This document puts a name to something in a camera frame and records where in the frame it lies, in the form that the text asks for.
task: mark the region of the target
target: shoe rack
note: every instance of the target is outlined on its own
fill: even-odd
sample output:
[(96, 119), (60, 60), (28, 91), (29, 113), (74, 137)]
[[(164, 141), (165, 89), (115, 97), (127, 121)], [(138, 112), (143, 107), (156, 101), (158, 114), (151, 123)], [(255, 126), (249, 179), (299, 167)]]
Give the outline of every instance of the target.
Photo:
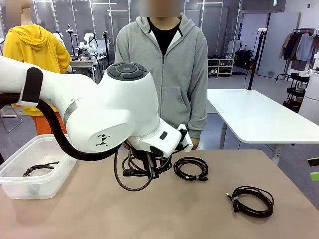
[(208, 59), (208, 75), (216, 77), (232, 76), (233, 66), (234, 59)]

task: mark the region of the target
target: yellow hood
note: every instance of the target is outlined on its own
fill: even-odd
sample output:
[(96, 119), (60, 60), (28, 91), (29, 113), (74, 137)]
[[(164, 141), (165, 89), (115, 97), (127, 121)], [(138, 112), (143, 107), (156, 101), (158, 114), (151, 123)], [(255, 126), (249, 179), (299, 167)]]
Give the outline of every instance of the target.
[(39, 51), (48, 39), (47, 31), (36, 24), (16, 26), (9, 30), (21, 41), (30, 45), (34, 50)]

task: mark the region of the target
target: hoodie pocket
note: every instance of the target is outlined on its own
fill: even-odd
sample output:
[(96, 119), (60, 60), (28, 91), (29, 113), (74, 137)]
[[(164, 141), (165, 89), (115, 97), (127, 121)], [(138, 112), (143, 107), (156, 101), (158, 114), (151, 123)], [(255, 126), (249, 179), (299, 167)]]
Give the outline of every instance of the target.
[(161, 118), (173, 127), (188, 124), (190, 110), (182, 97), (180, 87), (164, 87), (161, 100)]

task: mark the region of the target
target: green tape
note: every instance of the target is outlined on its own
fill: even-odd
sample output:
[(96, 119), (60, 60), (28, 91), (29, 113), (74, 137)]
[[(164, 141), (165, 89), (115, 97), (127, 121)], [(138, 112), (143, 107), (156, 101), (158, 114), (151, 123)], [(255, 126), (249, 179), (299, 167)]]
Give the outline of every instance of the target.
[(319, 172), (317, 173), (311, 173), (311, 179), (314, 181), (314, 182), (318, 182), (319, 181)]

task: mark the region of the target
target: black t-shirt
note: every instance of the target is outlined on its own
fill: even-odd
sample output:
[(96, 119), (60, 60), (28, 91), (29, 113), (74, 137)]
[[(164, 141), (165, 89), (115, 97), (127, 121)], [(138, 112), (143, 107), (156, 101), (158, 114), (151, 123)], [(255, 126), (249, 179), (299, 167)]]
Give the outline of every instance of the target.
[(154, 33), (156, 40), (158, 41), (159, 48), (163, 56), (165, 56), (171, 41), (173, 40), (175, 34), (177, 33), (179, 29), (180, 22), (173, 29), (160, 30), (156, 26), (154, 26), (154, 24), (151, 22), (149, 17), (148, 17), (148, 21), (149, 21), (151, 30)]

